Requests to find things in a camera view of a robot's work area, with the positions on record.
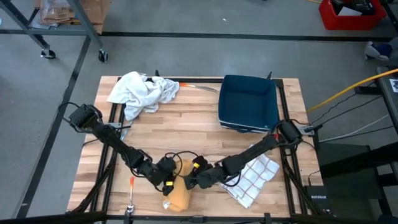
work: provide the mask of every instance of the gray floor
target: gray floor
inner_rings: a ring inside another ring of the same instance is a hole
[[[13,1],[29,16],[32,3]],[[16,25],[4,12],[1,29]],[[323,28],[318,4],[304,0],[206,0],[168,2],[114,1],[105,30],[134,32],[209,32],[229,34],[334,35],[392,37],[388,19],[367,32],[328,31]],[[28,37],[0,35],[0,218],[11,218],[25,191],[57,105],[76,63],[84,37],[45,37],[58,59],[38,57],[40,49]],[[385,63],[365,61],[364,43],[293,42],[276,40],[173,39],[103,37],[109,62],[97,59],[98,47],[90,44],[73,91],[75,103],[94,102],[100,77],[138,71],[163,76],[223,76],[226,74],[297,77],[307,108],[336,92],[374,75]],[[374,96],[356,96],[333,110],[342,112]],[[313,121],[327,106],[310,113]],[[349,133],[387,114],[382,100],[335,119],[320,131],[321,138]],[[384,119],[373,128],[391,125]],[[84,135],[62,124],[29,216],[63,213],[72,189]],[[396,141],[390,129],[341,140],[348,144],[379,147]],[[386,189],[394,214],[398,194]],[[374,202],[352,201],[347,214],[374,218]]]

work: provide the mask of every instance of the cart wheel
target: cart wheel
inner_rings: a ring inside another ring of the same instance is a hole
[[[46,59],[54,59],[55,58],[55,53],[52,50],[49,50],[49,54],[46,54],[44,52],[44,50],[42,50],[42,53],[40,55],[42,58],[46,58]]]
[[[99,50],[98,51],[98,60],[100,60],[100,62],[106,63],[106,61],[108,61],[108,53],[104,50]]]

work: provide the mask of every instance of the black metal frame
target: black metal frame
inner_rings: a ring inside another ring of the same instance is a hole
[[[222,83],[223,78],[172,78],[172,80],[177,82],[188,82],[188,83]],[[274,79],[276,85],[279,87],[280,98],[282,102],[282,110],[284,113],[284,118],[289,119],[289,109],[286,102],[285,92],[284,92],[284,83],[282,79]],[[114,121],[114,117],[116,114],[118,105],[113,104],[111,107],[109,122]],[[124,120],[124,107],[122,105],[119,122],[122,123]],[[376,223],[376,222],[367,222],[367,221],[358,221],[358,220],[349,220],[349,219],[341,219],[336,220],[333,217],[324,217],[318,215],[307,215],[307,205],[304,198],[299,194],[299,203],[300,208],[302,210],[302,214],[295,213],[294,207],[294,198],[292,193],[292,186],[290,184],[290,178],[286,172],[290,170],[292,173],[292,169],[287,163],[287,155],[285,149],[280,149],[281,159],[282,159],[282,169],[284,170],[284,182],[286,188],[286,195],[288,201],[288,208],[290,217],[286,218],[272,218],[269,213],[264,213],[263,217],[203,217],[203,216],[155,216],[155,215],[131,215],[127,217],[125,215],[107,215],[109,199],[111,195],[111,186],[113,183],[113,175],[116,167],[116,159],[117,153],[116,151],[112,152],[111,159],[108,163],[108,166],[105,167],[106,158],[108,154],[109,146],[105,144],[103,146],[103,151],[101,154],[98,174],[96,178],[96,184],[92,188],[92,190],[87,195],[86,199],[82,201],[82,204],[74,209],[71,212],[68,212],[64,215],[51,215],[51,216],[42,216],[42,217],[33,217],[33,218],[17,218],[13,220],[0,220],[0,224],[5,223],[27,223],[27,222],[35,222],[35,223],[53,223],[54,220],[62,223],[83,223],[83,222],[105,222],[106,220],[124,220],[125,223],[132,223],[134,220],[159,220],[159,221],[180,221],[180,222],[192,222],[192,223],[205,223],[205,222],[259,222],[259,223],[267,223],[271,224],[272,222],[280,222],[280,223]],[[291,150],[292,156],[292,165],[294,168],[295,180],[299,180],[301,184],[300,178],[300,169],[297,161],[297,155],[295,150]],[[96,211],[96,204],[98,203],[98,192],[101,186],[104,184],[105,180],[106,188],[104,194],[104,200],[101,207],[101,211]],[[91,204],[90,212],[84,212],[87,207]]]

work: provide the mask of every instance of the dark blue plastic container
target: dark blue plastic container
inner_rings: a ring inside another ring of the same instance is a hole
[[[220,90],[218,119],[224,128],[263,133],[278,123],[276,86],[272,80],[226,75]]]

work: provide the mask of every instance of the wooden table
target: wooden table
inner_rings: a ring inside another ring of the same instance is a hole
[[[111,103],[106,99],[111,92],[117,77],[102,77],[95,106],[102,111],[103,120],[107,121]],[[284,90],[291,119],[301,123],[308,122],[305,106],[300,90],[299,80],[284,78]],[[201,83],[217,90],[220,83]],[[281,100],[278,92],[280,117],[283,118]],[[238,154],[262,139],[263,134],[241,134],[222,128],[218,122],[218,93],[203,91],[196,88],[181,87],[176,98],[161,104],[156,113],[141,113],[134,120],[131,130],[124,139],[127,145],[143,149],[157,162],[166,152],[190,150],[216,162],[225,156]],[[311,144],[312,138],[304,137]],[[85,141],[94,139],[87,135]],[[75,208],[94,186],[98,163],[103,145],[100,142],[87,144],[82,152],[76,179],[73,184],[68,210]],[[280,164],[280,151],[268,151],[266,156]],[[308,175],[319,170],[317,155],[313,147],[300,144],[297,150],[298,164],[303,184],[307,184]],[[129,202],[129,178],[131,173],[118,156],[114,173],[108,215],[124,215]],[[311,176],[313,185],[322,185],[320,173]],[[300,213],[297,191],[292,184],[296,213]],[[98,203],[102,202],[103,190],[99,194]],[[275,177],[266,182],[261,194],[248,209],[229,196],[218,186],[209,189],[195,187],[192,192],[190,208],[176,213],[164,210],[163,196],[157,192],[146,179],[136,179],[134,184],[134,215],[143,216],[192,216],[207,217],[263,217],[270,213],[271,217],[290,217],[284,175],[280,168]]]

